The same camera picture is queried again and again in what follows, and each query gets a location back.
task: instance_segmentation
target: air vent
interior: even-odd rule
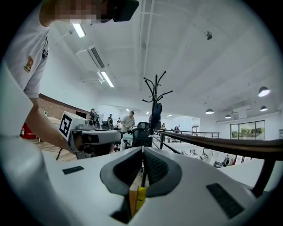
[[[94,57],[96,58],[97,62],[99,63],[99,65],[101,66],[101,69],[104,68],[104,64],[100,58],[100,56],[98,55],[98,52],[95,48],[90,49],[91,52],[93,53]]]

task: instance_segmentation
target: red object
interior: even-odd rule
[[[25,134],[25,128],[26,128],[26,124],[23,125],[22,127],[22,131],[20,133],[21,138],[25,139],[26,138],[26,134]]]
[[[28,127],[27,124],[24,124],[25,126],[25,136],[26,139],[36,139],[36,135],[31,131],[31,129]]]

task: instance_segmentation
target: logo patch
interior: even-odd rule
[[[28,56],[28,59],[27,59],[27,64],[23,67],[23,69],[29,73],[31,71],[31,67],[32,65],[34,64],[34,60],[32,59],[31,56]]]
[[[61,121],[59,130],[65,137],[67,137],[68,135],[68,132],[71,126],[71,122],[72,122],[72,119],[69,116],[64,114],[62,117],[62,121]]]

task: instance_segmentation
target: white t-shirt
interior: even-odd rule
[[[29,98],[38,98],[40,79],[47,61],[49,28],[40,24],[39,4],[21,25],[11,41],[4,60],[21,89]]]
[[[135,126],[135,121],[134,118],[130,118],[128,115],[123,117],[123,119],[121,120],[122,122],[124,122],[126,124],[127,127],[129,126]],[[126,128],[123,124],[122,124],[122,130],[121,132],[127,132],[128,128]]]
[[[118,126],[119,129],[122,129],[122,124],[121,123],[118,122],[117,126]]]

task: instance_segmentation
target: brick wall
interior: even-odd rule
[[[59,120],[61,120],[64,111],[71,112],[74,114],[76,113],[76,111],[79,111],[86,113],[87,118],[89,117],[89,112],[87,111],[56,101],[42,94],[39,95],[39,103],[42,110],[48,112],[47,116],[54,117]]]

